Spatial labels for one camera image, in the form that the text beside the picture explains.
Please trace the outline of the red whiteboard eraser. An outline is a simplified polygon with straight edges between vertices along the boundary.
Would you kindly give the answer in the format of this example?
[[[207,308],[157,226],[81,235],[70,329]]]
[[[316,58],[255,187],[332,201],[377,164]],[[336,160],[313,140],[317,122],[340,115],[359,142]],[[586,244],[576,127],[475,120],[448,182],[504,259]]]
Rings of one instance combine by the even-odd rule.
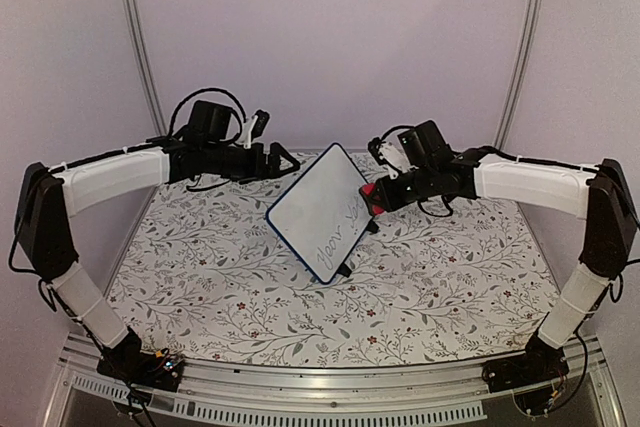
[[[385,213],[383,199],[380,197],[375,183],[362,186],[359,189],[359,194],[365,203],[368,213],[372,217]]]

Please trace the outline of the blue-framed whiteboard with writing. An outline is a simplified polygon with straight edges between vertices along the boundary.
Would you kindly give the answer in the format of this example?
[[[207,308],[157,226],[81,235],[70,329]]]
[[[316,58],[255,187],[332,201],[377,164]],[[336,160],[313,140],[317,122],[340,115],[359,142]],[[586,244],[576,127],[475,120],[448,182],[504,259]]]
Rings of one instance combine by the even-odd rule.
[[[342,276],[339,266],[347,265],[368,233],[366,226],[373,217],[359,194],[365,184],[345,148],[333,143],[266,211],[267,224],[323,285]]]

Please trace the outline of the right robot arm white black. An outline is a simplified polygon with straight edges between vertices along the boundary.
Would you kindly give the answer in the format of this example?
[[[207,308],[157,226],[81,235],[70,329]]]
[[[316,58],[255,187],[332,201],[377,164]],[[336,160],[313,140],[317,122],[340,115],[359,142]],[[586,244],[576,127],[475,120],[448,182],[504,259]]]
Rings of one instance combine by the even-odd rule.
[[[635,264],[639,215],[621,162],[588,163],[509,154],[493,145],[454,149],[432,120],[397,125],[370,140],[387,172],[362,187],[373,215],[439,198],[510,201],[523,212],[555,280],[558,299],[517,362],[537,383],[555,354],[597,311],[609,285]]]

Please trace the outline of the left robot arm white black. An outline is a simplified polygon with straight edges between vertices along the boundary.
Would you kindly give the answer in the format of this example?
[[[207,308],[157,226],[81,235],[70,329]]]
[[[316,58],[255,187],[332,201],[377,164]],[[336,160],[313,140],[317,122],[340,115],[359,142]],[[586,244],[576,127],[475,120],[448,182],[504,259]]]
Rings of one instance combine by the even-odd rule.
[[[115,199],[199,177],[220,184],[249,184],[297,172],[299,161],[283,145],[260,138],[270,119],[231,106],[196,101],[183,126],[162,136],[67,164],[26,168],[10,252],[23,252],[26,267],[10,270],[38,278],[46,300],[62,308],[128,381],[148,373],[139,335],[115,312],[77,246],[83,216]]]

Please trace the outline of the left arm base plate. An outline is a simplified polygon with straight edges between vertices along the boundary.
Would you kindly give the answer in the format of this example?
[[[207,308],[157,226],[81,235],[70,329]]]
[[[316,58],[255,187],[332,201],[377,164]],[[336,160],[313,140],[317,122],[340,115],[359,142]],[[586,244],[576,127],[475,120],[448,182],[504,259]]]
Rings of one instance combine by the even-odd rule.
[[[185,358],[162,349],[156,353],[138,347],[106,349],[97,372],[122,382],[176,392],[182,380]]]

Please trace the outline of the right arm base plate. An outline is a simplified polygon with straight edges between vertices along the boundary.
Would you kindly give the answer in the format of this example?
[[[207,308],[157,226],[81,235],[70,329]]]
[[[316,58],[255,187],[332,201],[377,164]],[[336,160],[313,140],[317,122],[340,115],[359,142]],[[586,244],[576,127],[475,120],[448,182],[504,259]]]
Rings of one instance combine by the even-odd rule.
[[[569,373],[562,348],[527,347],[521,354],[483,364],[481,378],[491,393],[527,387]]]

